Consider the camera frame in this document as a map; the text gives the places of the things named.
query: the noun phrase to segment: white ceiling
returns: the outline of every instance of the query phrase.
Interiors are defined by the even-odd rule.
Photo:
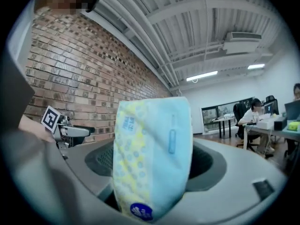
[[[135,45],[171,90],[261,74],[247,67],[270,63],[284,27],[268,0],[100,0],[95,13]],[[222,47],[232,31],[260,34],[258,48],[226,54]],[[215,70],[214,77],[186,82]]]

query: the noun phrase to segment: air conditioner unit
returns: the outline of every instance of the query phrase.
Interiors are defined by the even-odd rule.
[[[261,41],[262,36],[251,32],[228,32],[227,41]]]
[[[262,36],[250,32],[228,32],[223,45],[226,54],[253,53],[258,47]]]

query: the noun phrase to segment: white wall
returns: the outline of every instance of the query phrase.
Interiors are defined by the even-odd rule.
[[[206,87],[183,91],[191,107],[193,133],[204,133],[201,108],[232,103],[251,97],[265,100],[273,95],[278,109],[285,111],[285,103],[293,100],[293,87],[300,83],[300,55],[298,48],[286,46],[279,59],[268,66],[261,76],[221,82]]]
[[[201,108],[258,97],[257,81],[244,78],[183,91],[191,107],[193,133],[204,133]]]
[[[278,101],[279,113],[285,111],[285,104],[293,101],[293,87],[300,83],[300,56],[295,44],[288,46],[282,56],[259,77],[259,99],[273,95]]]

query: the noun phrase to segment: window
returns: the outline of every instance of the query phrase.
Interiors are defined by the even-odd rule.
[[[244,103],[246,108],[251,107],[251,101],[253,98],[244,99],[228,104],[217,105],[213,107],[202,108],[202,116],[204,122],[204,129],[207,131],[219,129],[218,122],[214,122],[214,119],[223,117],[225,114],[233,113],[233,107],[237,103]],[[225,127],[228,127],[228,121],[225,122]]]

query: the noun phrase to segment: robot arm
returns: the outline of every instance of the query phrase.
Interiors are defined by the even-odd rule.
[[[48,128],[59,149],[81,144],[84,138],[95,132],[93,127],[73,126],[70,118],[48,106],[42,118],[42,124]]]

